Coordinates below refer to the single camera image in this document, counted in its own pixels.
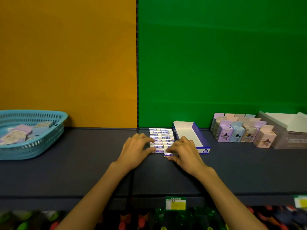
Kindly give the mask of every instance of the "teal plastic basket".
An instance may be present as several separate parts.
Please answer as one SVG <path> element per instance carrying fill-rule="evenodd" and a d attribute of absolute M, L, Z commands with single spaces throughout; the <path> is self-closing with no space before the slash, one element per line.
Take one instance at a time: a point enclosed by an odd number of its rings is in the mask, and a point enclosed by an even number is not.
<path fill-rule="evenodd" d="M 54 125 L 44 134 L 22 143 L 0 145 L 0 160 L 25 160 L 37 157 L 49 148 L 63 133 L 64 121 L 68 114 L 46 110 L 2 110 L 0 111 L 0 136 L 8 127 L 19 124 L 35 126 L 40 122 L 54 121 Z"/>

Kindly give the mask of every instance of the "orange wall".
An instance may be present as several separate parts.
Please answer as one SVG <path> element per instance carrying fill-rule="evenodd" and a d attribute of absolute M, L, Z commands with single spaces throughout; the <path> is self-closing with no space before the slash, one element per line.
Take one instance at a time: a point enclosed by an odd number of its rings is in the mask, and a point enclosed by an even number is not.
<path fill-rule="evenodd" d="M 0 109 L 137 127 L 135 0 L 0 0 Z"/>

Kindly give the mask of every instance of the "green backdrop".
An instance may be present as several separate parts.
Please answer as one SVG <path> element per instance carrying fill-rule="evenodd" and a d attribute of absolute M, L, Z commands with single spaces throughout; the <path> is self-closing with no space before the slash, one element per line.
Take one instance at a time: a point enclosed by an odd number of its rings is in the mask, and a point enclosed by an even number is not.
<path fill-rule="evenodd" d="M 139 0 L 139 126 L 307 113 L 307 0 Z"/>

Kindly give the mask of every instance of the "bottle cap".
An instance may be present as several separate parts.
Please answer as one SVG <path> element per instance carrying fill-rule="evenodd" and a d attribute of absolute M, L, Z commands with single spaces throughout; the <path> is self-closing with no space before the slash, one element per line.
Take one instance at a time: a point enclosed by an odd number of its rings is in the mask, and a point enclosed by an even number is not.
<path fill-rule="evenodd" d="M 125 229 L 126 229 L 126 224 L 124 221 L 121 221 L 119 223 L 118 230 L 125 230 Z"/>
<path fill-rule="evenodd" d="M 59 222 L 54 222 L 54 223 L 50 226 L 49 230 L 55 230 L 56 227 L 57 227 L 58 225 L 59 225 Z"/>
<path fill-rule="evenodd" d="M 138 219 L 138 227 L 139 228 L 145 227 L 145 219 L 143 217 Z"/>
<path fill-rule="evenodd" d="M 23 222 L 18 226 L 17 230 L 27 230 L 28 227 L 29 227 L 28 222 Z"/>

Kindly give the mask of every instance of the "green price tag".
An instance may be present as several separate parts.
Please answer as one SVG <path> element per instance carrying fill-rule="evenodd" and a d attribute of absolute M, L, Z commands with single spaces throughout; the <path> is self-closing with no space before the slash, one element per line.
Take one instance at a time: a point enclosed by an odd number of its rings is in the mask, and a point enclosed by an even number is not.
<path fill-rule="evenodd" d="M 296 208 L 307 207 L 307 195 L 294 195 Z"/>
<path fill-rule="evenodd" d="M 185 197 L 165 197 L 166 211 L 183 211 L 185 210 Z"/>

